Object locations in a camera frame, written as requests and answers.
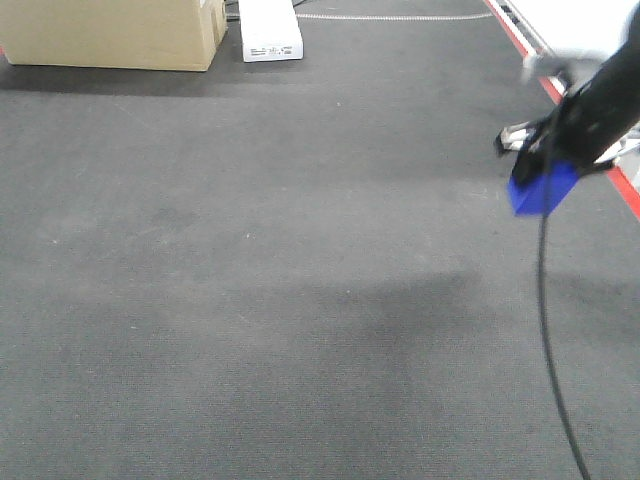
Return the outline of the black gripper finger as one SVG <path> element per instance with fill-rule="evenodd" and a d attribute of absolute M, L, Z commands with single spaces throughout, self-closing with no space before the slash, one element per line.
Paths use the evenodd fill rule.
<path fill-rule="evenodd" d="M 513 167 L 513 181 L 516 184 L 530 184 L 544 172 L 545 165 L 546 152 L 542 147 L 523 146 Z"/>

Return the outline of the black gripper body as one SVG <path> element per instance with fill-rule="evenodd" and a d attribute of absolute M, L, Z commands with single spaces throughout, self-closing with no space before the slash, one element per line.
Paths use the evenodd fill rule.
<path fill-rule="evenodd" d="M 537 126 L 529 145 L 529 173 L 540 175 L 551 163 L 566 161 L 579 175 L 600 173 L 613 167 L 613 160 L 598 162 L 614 143 L 603 120 L 578 102 L 576 95 L 566 96 L 554 111 Z"/>

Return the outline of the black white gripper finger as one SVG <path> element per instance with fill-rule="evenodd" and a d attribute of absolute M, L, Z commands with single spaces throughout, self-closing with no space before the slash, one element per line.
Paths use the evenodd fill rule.
<path fill-rule="evenodd" d="M 493 141 L 496 155 L 505 156 L 510 152 L 519 152 L 534 130 L 533 122 L 523 122 L 502 128 Z"/>

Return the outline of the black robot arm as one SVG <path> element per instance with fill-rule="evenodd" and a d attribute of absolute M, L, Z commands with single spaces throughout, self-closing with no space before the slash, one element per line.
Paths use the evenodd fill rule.
<path fill-rule="evenodd" d="M 511 179 L 529 185 L 549 164 L 568 163 L 578 176 L 611 167 L 596 160 L 639 123 L 639 11 L 628 22 L 620 48 L 579 88 L 564 95 L 545 117 L 526 122 L 531 131 L 518 151 Z"/>

